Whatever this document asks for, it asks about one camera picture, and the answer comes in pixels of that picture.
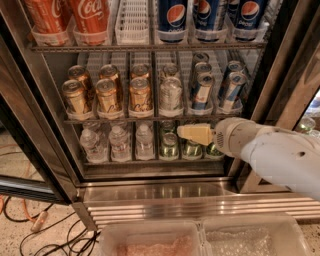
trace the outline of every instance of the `robotic arm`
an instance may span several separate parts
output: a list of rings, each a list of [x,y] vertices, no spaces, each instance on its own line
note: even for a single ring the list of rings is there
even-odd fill
[[[180,137],[204,145],[213,140],[219,151],[249,163],[266,181],[320,201],[320,139],[242,118],[220,121],[212,133],[204,132],[208,126],[198,129],[196,136],[191,126],[180,127]]]

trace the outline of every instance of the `pepsi logo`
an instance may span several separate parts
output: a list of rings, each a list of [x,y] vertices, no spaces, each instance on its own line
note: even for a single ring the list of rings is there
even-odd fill
[[[245,20],[253,20],[259,14],[260,6],[253,1],[246,2],[241,8],[241,16]]]
[[[200,0],[198,7],[198,17],[207,19],[211,14],[211,6],[206,0]]]
[[[167,20],[173,27],[181,26],[186,19],[186,8],[183,4],[172,6],[167,13]]]

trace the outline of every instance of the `pepsi can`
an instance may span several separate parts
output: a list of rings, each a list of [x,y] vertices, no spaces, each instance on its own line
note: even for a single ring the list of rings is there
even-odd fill
[[[236,19],[239,2],[240,0],[229,0],[227,13],[232,23],[234,23]]]
[[[221,30],[227,8],[228,0],[199,0],[196,29],[203,31]]]
[[[181,32],[186,29],[188,0],[159,0],[158,1],[158,30],[165,33]],[[177,43],[182,39],[170,36],[160,36],[160,40]]]
[[[257,29],[264,14],[268,0],[240,0],[238,12],[234,21],[237,29]],[[236,37],[238,41],[252,41],[255,35]]]

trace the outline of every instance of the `beverage can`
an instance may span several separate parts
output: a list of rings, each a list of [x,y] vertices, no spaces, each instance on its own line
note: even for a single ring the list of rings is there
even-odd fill
[[[221,30],[227,8],[228,0],[199,0],[196,29],[204,31]]]
[[[152,93],[147,78],[136,77],[130,82],[130,108],[136,112],[152,110]]]
[[[203,73],[198,76],[194,98],[192,99],[192,109],[204,110],[206,108],[214,83],[214,76],[210,73]]]
[[[175,37],[174,33],[186,29],[188,0],[161,0],[158,1],[158,29],[169,36],[161,36],[160,40],[169,43],[177,43],[182,39]]]
[[[113,80],[104,78],[96,84],[96,93],[102,112],[114,113],[122,109],[121,102],[118,101],[118,88]]]
[[[224,93],[220,99],[219,107],[224,111],[231,111],[246,83],[246,75],[241,72],[231,72],[227,79]]]
[[[232,23],[234,23],[236,19],[239,2],[240,0],[229,0],[227,13]]]
[[[68,70],[68,77],[69,79],[75,79],[78,80],[83,87],[86,89],[88,93],[88,99],[90,101],[93,100],[95,92],[94,92],[94,87],[92,85],[92,80],[89,71],[80,66],[80,65],[75,65],[69,68]]]
[[[68,80],[62,85],[62,93],[71,112],[85,114],[91,111],[91,103],[88,100],[87,91],[77,80]]]
[[[182,108],[182,84],[176,77],[168,77],[160,84],[160,109],[172,111]]]
[[[264,14],[268,0],[240,0],[238,12],[234,21],[237,29],[252,30],[257,29]],[[237,36],[238,41],[252,41],[255,35]]]
[[[66,11],[64,0],[24,0],[34,21],[35,27],[41,34],[56,34],[66,30],[69,20],[63,12]],[[50,39],[46,42],[50,46],[61,46],[66,43],[63,39]]]
[[[123,101],[123,89],[121,83],[120,71],[115,65],[107,64],[102,66],[99,72],[99,78],[109,78],[114,81],[117,87],[117,101],[121,105]]]
[[[83,34],[101,33],[107,30],[109,20],[108,0],[70,0],[77,28]],[[87,40],[88,45],[99,45],[104,40]]]

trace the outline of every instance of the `clear bottle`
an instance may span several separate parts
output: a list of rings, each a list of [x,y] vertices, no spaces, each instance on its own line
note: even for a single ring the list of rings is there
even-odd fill
[[[145,123],[136,131],[136,156],[141,160],[154,158],[153,133]]]
[[[80,136],[80,144],[87,154],[87,160],[92,163],[102,163],[107,159],[99,135],[89,129],[84,129]]]
[[[118,125],[113,126],[109,134],[109,141],[111,156],[114,161],[123,162],[131,159],[129,134],[126,130]]]

